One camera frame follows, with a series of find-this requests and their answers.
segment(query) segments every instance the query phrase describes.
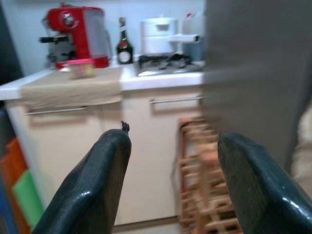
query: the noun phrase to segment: stainless steel stovetop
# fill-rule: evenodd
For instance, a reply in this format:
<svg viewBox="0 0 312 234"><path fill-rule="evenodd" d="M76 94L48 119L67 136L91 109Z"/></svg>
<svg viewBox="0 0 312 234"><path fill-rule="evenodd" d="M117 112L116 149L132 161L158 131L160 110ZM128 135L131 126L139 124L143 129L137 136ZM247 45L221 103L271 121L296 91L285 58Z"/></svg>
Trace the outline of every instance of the stainless steel stovetop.
<svg viewBox="0 0 312 234"><path fill-rule="evenodd" d="M202 67L193 64L188 56L174 54L172 56L140 56L134 62L136 74L139 77L163 74L198 72Z"/></svg>

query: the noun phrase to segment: white cabinet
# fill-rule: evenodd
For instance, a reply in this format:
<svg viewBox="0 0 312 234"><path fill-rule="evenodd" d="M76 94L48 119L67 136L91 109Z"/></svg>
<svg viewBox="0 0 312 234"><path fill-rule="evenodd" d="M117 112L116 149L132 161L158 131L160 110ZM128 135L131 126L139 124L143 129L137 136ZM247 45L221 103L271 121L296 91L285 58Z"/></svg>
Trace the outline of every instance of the white cabinet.
<svg viewBox="0 0 312 234"><path fill-rule="evenodd" d="M130 124L132 152L116 225L175 216L170 181L180 117L200 116L198 100L150 104L151 99L196 97L199 88L125 93L121 103L99 107L102 131Z"/></svg>
<svg viewBox="0 0 312 234"><path fill-rule="evenodd" d="M26 116L18 102L6 106L46 207L102 133L95 108Z"/></svg>

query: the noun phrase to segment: kitchen backsplash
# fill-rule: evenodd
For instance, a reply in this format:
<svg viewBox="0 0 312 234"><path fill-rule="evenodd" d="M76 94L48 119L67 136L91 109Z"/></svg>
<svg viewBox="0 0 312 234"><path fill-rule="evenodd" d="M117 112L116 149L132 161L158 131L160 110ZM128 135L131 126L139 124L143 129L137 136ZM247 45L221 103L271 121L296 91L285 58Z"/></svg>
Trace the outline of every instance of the kitchen backsplash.
<svg viewBox="0 0 312 234"><path fill-rule="evenodd" d="M47 67L47 44L41 44L39 37L46 32L40 20L46 12L59 6L60 2L77 6L95 6L105 11L105 25L111 35L114 48L119 42L119 17L127 19L127 34L140 54L140 21L163 15L182 20L189 12L204 9L205 0L0 0L10 33L17 51L24 75L43 70Z"/></svg>

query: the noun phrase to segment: cabinet handle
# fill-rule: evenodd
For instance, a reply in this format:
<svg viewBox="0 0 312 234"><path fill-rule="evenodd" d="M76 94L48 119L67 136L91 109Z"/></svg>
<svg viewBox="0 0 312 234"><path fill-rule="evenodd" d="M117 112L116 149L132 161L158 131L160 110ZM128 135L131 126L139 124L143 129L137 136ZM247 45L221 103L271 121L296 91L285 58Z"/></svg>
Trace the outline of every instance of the cabinet handle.
<svg viewBox="0 0 312 234"><path fill-rule="evenodd" d="M180 98L171 98L171 99L151 99L150 104L158 104L158 103L166 103L166 102L177 102L177 101L194 101L194 100L202 100L202 96L196 97L180 97Z"/></svg>
<svg viewBox="0 0 312 234"><path fill-rule="evenodd" d="M51 113L61 113L61 112L70 112L70 111L83 111L86 110L87 106L81 106L78 108L71 108L71 109L60 109L60 110L52 110L52 111L38 111L38 112L27 112L24 115L25 116L31 116L31 115L41 115L41 114L51 114Z"/></svg>

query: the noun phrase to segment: white countertop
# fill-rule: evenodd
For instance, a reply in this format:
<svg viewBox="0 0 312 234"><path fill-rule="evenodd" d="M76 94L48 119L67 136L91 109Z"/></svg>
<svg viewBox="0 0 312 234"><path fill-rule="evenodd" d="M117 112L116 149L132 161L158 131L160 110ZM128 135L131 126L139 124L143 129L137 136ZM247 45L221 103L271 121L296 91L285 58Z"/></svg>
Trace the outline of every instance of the white countertop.
<svg viewBox="0 0 312 234"><path fill-rule="evenodd" d="M44 70L23 77L10 83L0 86L0 100L19 99L20 87L34 80L40 79L55 70ZM147 77L138 77L135 74L133 64L123 66L123 72L120 77L122 91L170 88L201 85L203 83L203 72L190 72L181 74L166 74Z"/></svg>

